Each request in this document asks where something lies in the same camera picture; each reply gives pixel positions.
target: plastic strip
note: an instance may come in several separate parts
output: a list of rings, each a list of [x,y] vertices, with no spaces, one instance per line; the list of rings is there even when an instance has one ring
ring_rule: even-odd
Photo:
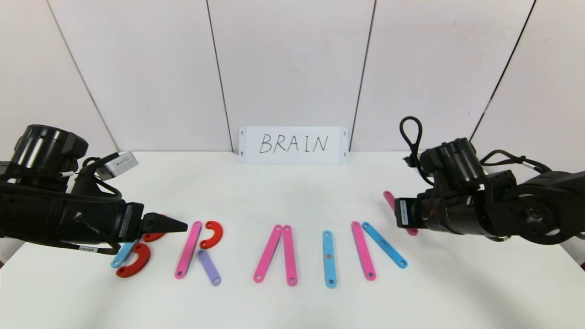
[[[364,232],[359,222],[352,222],[352,232],[353,239],[356,241],[357,254],[360,256],[364,275],[366,279],[373,281],[376,279],[376,270],[374,269],[374,264],[371,262],[370,251],[367,249]]]
[[[282,232],[283,227],[281,225],[275,225],[272,229],[272,234],[270,234],[266,248],[262,253],[258,267],[256,267],[256,271],[254,272],[254,282],[260,283],[264,281],[264,277],[266,276],[266,272],[268,272],[270,261],[272,261],[272,256],[274,256]]]
[[[128,256],[130,256],[130,254],[132,253],[132,248],[134,247],[134,245],[138,243],[139,240],[140,239],[134,242],[125,243],[120,248],[120,251],[118,251],[118,254],[113,258],[113,261],[112,263],[110,263],[110,266],[114,269],[117,269],[120,266],[122,266],[122,264],[124,264],[124,262],[128,260]]]
[[[298,283],[297,263],[294,256],[293,229],[289,225],[283,226],[284,265],[287,270],[287,283],[294,287]]]
[[[201,233],[201,227],[202,223],[200,221],[194,222],[193,225],[191,226],[189,236],[187,237],[185,247],[183,248],[183,253],[181,254],[181,258],[179,259],[179,264],[177,265],[177,270],[175,271],[175,278],[177,279],[182,279],[187,274],[189,264],[191,263],[191,259],[193,258],[193,252],[195,251],[195,247],[197,246],[197,240],[199,240],[199,233]]]
[[[325,269],[325,285],[330,288],[337,286],[337,273],[335,272],[335,254],[333,252],[333,233],[323,232],[323,267]]]
[[[373,226],[370,225],[368,222],[364,222],[362,224],[364,230],[371,236],[372,239],[382,248],[382,250],[390,256],[390,258],[398,265],[399,268],[403,269],[408,266],[408,262],[404,259],[396,249],[392,248],[392,246],[388,243],[388,241],[384,240],[384,238],[374,229]]]
[[[215,268],[207,251],[201,249],[197,252],[197,255],[201,261],[201,265],[203,265],[203,268],[205,269],[205,273],[207,273],[209,281],[211,281],[211,285],[216,287],[219,286],[221,283],[221,276],[219,276],[218,270]]]
[[[133,252],[138,254],[138,258],[135,262],[128,266],[122,266],[116,271],[116,275],[119,277],[131,277],[140,272],[150,260],[150,248],[145,244],[136,244],[132,248]]]
[[[386,199],[386,202],[388,202],[388,205],[390,205],[390,208],[392,208],[392,211],[396,211],[394,195],[390,191],[384,191],[384,198]],[[412,236],[418,234],[418,228],[407,228],[406,231]]]
[[[164,233],[148,233],[142,237],[142,240],[144,240],[145,242],[153,242],[162,238],[163,235]]]
[[[209,239],[203,240],[201,241],[201,243],[199,243],[199,247],[201,247],[201,249],[209,249],[213,247],[214,245],[219,243],[223,236],[223,228],[221,227],[221,224],[216,221],[206,222],[205,228],[211,229],[214,232],[214,235]]]

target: pink plastic bar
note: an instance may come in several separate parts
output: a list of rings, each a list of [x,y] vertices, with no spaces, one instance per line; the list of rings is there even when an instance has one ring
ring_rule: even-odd
[[[284,265],[287,270],[287,283],[294,287],[298,283],[297,263],[294,259],[293,229],[289,225],[284,226]]]
[[[260,283],[264,281],[264,277],[266,276],[266,272],[268,272],[270,261],[272,261],[272,256],[274,255],[274,251],[276,251],[276,246],[278,246],[278,241],[280,240],[280,234],[282,231],[283,227],[281,225],[275,225],[272,229],[272,234],[270,234],[266,248],[262,253],[258,267],[254,272],[254,282]]]
[[[392,193],[390,191],[384,191],[384,198],[386,199],[386,202],[388,202],[388,204],[390,205],[390,208],[392,208],[392,211],[396,211],[396,204],[394,203],[394,195],[392,195]],[[410,235],[416,236],[418,234],[418,228],[407,228],[406,231]]]
[[[175,278],[177,279],[182,279],[187,275],[187,270],[189,269],[189,264],[193,258],[193,252],[195,252],[195,247],[197,246],[197,240],[199,240],[199,233],[201,233],[202,226],[203,224],[200,221],[194,222],[191,226],[189,236],[187,237],[185,247],[183,248],[183,253],[179,259],[179,265],[177,265],[177,270],[175,271]]]
[[[352,232],[353,239],[356,241],[357,254],[360,256],[364,275],[367,280],[373,281],[376,279],[376,270],[374,269],[374,264],[371,262],[370,251],[367,249],[362,225],[357,221],[353,221]]]

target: white sign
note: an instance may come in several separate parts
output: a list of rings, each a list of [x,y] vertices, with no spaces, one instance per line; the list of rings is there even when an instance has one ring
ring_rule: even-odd
[[[345,165],[349,134],[344,127],[240,128],[239,159],[243,163]]]

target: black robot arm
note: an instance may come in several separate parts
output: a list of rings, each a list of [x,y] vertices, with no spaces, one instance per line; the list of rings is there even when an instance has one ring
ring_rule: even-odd
[[[131,153],[88,158],[66,193],[87,147],[73,133],[27,127],[12,160],[0,162],[0,237],[114,255],[120,242],[143,234],[187,230],[185,223],[160,214],[143,218],[143,204],[125,202],[120,191],[104,182],[137,165]],[[100,243],[110,248],[78,245]]]
[[[409,166],[417,167],[433,188],[416,198],[396,199],[395,214],[399,227],[484,235],[494,241],[519,235],[544,245],[584,237],[585,172],[553,172],[542,163],[502,150],[493,151],[479,161],[473,145],[466,138],[428,149],[419,159],[416,151],[422,125],[418,119],[409,116],[400,123],[401,132],[407,120],[417,122],[419,138],[411,143],[402,134],[412,150],[405,160]],[[497,153],[509,159],[486,163]],[[482,169],[482,165],[509,163],[526,164],[540,175],[516,184],[510,170],[485,174]]]

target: white wall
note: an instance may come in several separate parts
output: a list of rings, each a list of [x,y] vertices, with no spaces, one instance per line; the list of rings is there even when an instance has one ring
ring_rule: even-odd
[[[0,1],[0,49],[1,160],[30,124],[76,133],[88,155],[116,152],[45,1]],[[0,239],[0,261],[19,245]]]
[[[373,0],[209,0],[229,126],[351,130]]]
[[[122,150],[232,150],[205,0],[49,0]]]
[[[422,149],[471,136],[532,2],[378,1],[351,150],[407,150],[407,115]]]
[[[480,156],[493,149],[525,155],[553,170],[585,170],[585,2],[537,0],[500,86],[472,140]],[[519,182],[536,175],[512,169]],[[585,262],[585,241],[563,247]]]

